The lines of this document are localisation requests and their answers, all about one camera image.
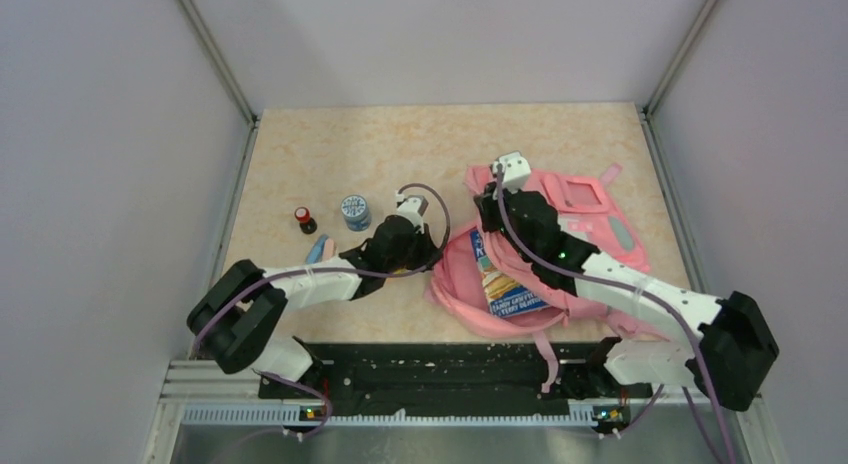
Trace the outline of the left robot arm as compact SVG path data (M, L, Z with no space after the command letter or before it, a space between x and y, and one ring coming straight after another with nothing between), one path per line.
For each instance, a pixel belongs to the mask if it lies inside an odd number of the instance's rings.
M285 312L363 298L390 278L431 269L442 253L428 225L391 215L362 244L322 262L285 269L236 262L189 312L186 325L196 348L223 373L253 370L298 381L320 360L296 337L276 335Z

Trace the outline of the blue treehouse book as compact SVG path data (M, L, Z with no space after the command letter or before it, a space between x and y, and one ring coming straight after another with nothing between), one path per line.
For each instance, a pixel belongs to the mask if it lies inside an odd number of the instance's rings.
M547 308L536 294L499 270L486 253L480 232L469 233L471 249L481 276L489 312L499 318L514 317Z

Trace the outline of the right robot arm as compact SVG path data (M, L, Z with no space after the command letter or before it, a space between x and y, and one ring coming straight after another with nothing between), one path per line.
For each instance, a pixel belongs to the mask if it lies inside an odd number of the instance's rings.
M681 360L655 342L623 339L604 362L617 382L694 386L725 409L751 407L779 356L753 297L703 294L629 267L565 231L537 191L499 191L489 183L474 204L483 232L504 237L543 287L607 305L691 349Z

